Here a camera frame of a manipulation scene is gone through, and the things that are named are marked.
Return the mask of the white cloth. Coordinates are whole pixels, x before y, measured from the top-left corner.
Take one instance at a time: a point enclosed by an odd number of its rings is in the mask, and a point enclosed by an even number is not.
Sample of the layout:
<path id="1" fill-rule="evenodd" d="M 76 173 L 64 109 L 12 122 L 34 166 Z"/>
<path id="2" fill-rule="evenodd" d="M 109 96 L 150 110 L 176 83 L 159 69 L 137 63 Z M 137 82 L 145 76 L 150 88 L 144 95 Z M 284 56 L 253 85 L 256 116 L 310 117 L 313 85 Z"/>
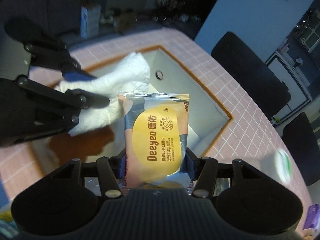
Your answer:
<path id="1" fill-rule="evenodd" d="M 72 137 L 90 132 L 114 123 L 123 116 L 123 109 L 118 100 L 120 92 L 148 92 L 150 66 L 141 53 L 131 53 L 122 59 L 108 74 L 91 81 L 61 81 L 55 90 L 66 92 L 68 89 L 82 89 L 110 99 L 107 107 L 82 110 L 79 123 L 68 134 Z"/>

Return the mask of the yellow wet wipes pack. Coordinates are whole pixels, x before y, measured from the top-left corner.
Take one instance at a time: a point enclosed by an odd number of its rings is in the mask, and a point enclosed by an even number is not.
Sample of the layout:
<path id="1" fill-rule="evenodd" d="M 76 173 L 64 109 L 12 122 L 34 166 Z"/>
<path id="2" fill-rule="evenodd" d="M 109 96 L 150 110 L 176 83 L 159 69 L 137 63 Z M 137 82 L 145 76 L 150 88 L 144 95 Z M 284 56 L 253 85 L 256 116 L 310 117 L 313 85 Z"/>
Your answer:
<path id="1" fill-rule="evenodd" d="M 185 188 L 191 179 L 183 168 L 189 128 L 189 95 L 119 94 L 124 111 L 126 173 L 129 189 Z"/>

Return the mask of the orange white storage box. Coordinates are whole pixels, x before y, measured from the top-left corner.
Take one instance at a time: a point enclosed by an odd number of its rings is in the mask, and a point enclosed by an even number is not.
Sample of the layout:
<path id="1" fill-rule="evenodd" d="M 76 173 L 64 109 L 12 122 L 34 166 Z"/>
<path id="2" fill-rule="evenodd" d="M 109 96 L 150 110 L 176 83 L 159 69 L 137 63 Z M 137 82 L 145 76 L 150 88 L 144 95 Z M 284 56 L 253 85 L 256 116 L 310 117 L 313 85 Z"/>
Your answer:
<path id="1" fill-rule="evenodd" d="M 151 77 L 148 92 L 141 99 L 147 109 L 163 104 L 173 107 L 173 101 L 184 104 L 185 113 L 176 110 L 178 119 L 188 123 L 182 133 L 182 144 L 202 157 L 232 120 L 231 113 L 211 93 L 205 90 L 199 79 L 187 73 L 183 64 L 159 46 L 139 51 L 150 66 Z M 102 156 L 112 157 L 125 149 L 125 121 L 115 123 L 79 136 L 67 133 L 31 142 L 31 149 L 45 174 L 61 164 L 79 157 L 94 162 Z"/>

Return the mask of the pink checkered tablecloth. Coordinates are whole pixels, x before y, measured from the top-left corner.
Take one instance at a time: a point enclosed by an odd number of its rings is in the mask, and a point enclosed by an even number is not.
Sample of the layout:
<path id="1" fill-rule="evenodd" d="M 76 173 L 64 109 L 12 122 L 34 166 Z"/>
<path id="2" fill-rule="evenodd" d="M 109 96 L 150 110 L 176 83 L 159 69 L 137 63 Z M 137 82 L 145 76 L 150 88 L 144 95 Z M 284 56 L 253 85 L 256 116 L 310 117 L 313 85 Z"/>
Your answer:
<path id="1" fill-rule="evenodd" d="M 209 89 L 233 116 L 209 155 L 218 161 L 228 158 L 258 160 L 274 148 L 284 149 L 281 137 L 245 90 L 207 52 L 182 32 L 162 28 L 119 38 L 95 41 L 71 49 L 71 55 L 88 68 L 104 60 L 150 46 L 160 45 L 181 61 Z M 1 149 L 1 183 L 8 200 L 42 178 L 43 173 L 28 144 Z M 292 177 L 287 187 L 303 203 L 301 223 L 312 205 L 310 194 L 297 165 L 292 162 Z"/>

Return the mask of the black chair right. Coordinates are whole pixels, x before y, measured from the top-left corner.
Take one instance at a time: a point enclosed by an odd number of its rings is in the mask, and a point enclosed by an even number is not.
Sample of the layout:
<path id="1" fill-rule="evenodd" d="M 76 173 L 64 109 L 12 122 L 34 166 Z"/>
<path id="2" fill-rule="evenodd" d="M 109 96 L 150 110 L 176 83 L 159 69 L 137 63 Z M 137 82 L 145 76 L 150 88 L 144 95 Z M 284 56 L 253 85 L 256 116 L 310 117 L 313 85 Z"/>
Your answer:
<path id="1" fill-rule="evenodd" d="M 284 127 L 281 138 L 297 164 L 305 184 L 310 186 L 319 181 L 319 145 L 304 112 Z"/>

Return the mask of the black chair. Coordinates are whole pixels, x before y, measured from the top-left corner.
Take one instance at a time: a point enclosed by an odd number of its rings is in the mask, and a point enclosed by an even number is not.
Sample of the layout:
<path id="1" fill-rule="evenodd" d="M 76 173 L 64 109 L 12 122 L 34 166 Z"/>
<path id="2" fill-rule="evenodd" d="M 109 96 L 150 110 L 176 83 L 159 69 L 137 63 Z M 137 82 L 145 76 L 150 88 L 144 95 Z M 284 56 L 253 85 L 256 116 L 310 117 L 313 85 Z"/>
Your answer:
<path id="1" fill-rule="evenodd" d="M 281 138 L 297 164 L 305 184 L 310 186 L 319 181 L 319 145 L 304 112 L 284 127 Z"/>
<path id="2" fill-rule="evenodd" d="M 261 59 L 233 32 L 227 32 L 211 56 L 249 94 L 268 119 L 291 100 L 289 89 Z"/>

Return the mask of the white cabinet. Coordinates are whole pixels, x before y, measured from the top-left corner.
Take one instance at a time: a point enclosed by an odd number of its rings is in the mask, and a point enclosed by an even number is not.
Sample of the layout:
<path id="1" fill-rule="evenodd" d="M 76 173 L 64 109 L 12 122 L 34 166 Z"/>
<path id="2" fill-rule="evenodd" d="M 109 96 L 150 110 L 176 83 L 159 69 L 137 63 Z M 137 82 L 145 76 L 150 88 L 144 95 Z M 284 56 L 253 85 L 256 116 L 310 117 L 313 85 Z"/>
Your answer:
<path id="1" fill-rule="evenodd" d="M 266 61 L 266 65 L 279 81 L 287 88 L 291 99 L 273 116 L 277 123 L 281 123 L 297 113 L 311 101 L 311 95 L 303 83 L 303 79 L 277 51 Z"/>

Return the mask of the purple tissue pack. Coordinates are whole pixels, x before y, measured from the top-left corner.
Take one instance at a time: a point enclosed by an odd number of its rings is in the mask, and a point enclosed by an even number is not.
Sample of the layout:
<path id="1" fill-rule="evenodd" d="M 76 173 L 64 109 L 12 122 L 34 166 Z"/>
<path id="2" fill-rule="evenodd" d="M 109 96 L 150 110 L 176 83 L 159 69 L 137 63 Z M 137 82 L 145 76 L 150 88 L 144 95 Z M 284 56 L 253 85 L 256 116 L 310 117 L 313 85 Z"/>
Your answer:
<path id="1" fill-rule="evenodd" d="M 309 207 L 303 229 L 313 229 L 319 231 L 320 209 L 319 204 L 313 204 Z"/>

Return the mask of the black chair left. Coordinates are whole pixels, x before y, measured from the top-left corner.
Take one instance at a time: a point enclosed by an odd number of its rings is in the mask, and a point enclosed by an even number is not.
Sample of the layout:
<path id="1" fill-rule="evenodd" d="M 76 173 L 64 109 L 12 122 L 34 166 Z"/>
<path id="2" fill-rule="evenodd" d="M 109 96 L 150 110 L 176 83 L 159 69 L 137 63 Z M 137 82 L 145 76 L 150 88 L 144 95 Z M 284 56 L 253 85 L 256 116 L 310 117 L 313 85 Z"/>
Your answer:
<path id="1" fill-rule="evenodd" d="M 249 94 L 268 119 L 291 100 L 289 89 L 261 59 L 233 32 L 227 32 L 211 56 Z"/>

